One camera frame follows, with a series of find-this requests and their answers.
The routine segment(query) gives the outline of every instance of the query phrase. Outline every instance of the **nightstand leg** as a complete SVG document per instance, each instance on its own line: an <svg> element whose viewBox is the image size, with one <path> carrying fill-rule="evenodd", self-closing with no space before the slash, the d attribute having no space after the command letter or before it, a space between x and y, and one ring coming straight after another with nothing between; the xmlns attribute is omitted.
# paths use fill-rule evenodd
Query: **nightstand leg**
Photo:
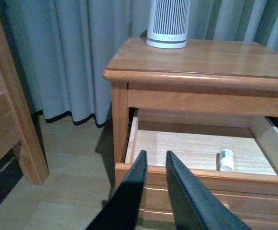
<svg viewBox="0 0 278 230"><path fill-rule="evenodd" d="M115 163L124 162L127 148L129 108L127 105L127 83L113 82L112 116Z"/></svg>

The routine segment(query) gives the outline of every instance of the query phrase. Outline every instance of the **air purifier vent grille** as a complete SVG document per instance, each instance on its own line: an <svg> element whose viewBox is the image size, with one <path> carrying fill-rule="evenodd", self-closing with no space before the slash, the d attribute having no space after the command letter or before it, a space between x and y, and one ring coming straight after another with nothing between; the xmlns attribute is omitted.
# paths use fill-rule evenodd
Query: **air purifier vent grille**
<svg viewBox="0 0 278 230"><path fill-rule="evenodd" d="M188 30L189 0L156 0L153 33L182 35Z"/></svg>

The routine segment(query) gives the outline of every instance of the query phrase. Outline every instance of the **wooden bed frame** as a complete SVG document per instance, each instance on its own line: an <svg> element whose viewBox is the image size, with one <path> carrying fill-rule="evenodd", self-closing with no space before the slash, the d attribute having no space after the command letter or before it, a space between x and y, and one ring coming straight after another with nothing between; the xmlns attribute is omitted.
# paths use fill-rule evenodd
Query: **wooden bed frame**
<svg viewBox="0 0 278 230"><path fill-rule="evenodd" d="M0 22L0 159L10 149L28 182L43 184L48 167Z"/></svg>

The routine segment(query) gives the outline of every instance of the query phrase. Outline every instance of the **drawer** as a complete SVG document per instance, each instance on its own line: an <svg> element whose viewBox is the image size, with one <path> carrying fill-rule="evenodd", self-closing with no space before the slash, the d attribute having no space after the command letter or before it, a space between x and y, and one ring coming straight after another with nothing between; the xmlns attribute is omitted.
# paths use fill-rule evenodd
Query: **drawer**
<svg viewBox="0 0 278 230"><path fill-rule="evenodd" d="M170 212L159 212L157 210L147 209L139 210L139 217L144 220L173 222L174 215ZM268 221L256 218L240 218L246 225L253 230L278 230L278 221Z"/></svg>
<svg viewBox="0 0 278 230"><path fill-rule="evenodd" d="M222 149L234 152L234 172L219 171ZM278 129L267 118L140 109L125 163L116 164L117 185L141 150L148 161L145 218L171 210L165 169L171 150L239 217L278 221Z"/></svg>
<svg viewBox="0 0 278 230"><path fill-rule="evenodd" d="M223 191L211 192L230 211L240 218L261 218L278 220L278 196L246 193L225 193ZM167 187L150 186L144 188L145 209L172 211Z"/></svg>

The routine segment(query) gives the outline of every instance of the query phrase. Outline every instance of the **small white bottle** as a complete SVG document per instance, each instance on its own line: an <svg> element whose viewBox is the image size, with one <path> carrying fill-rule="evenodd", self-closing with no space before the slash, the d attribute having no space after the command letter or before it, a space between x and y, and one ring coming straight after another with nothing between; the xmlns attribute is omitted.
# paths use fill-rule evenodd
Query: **small white bottle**
<svg viewBox="0 0 278 230"><path fill-rule="evenodd" d="M234 171L234 153L230 149L223 149L220 153L220 170L223 172Z"/></svg>

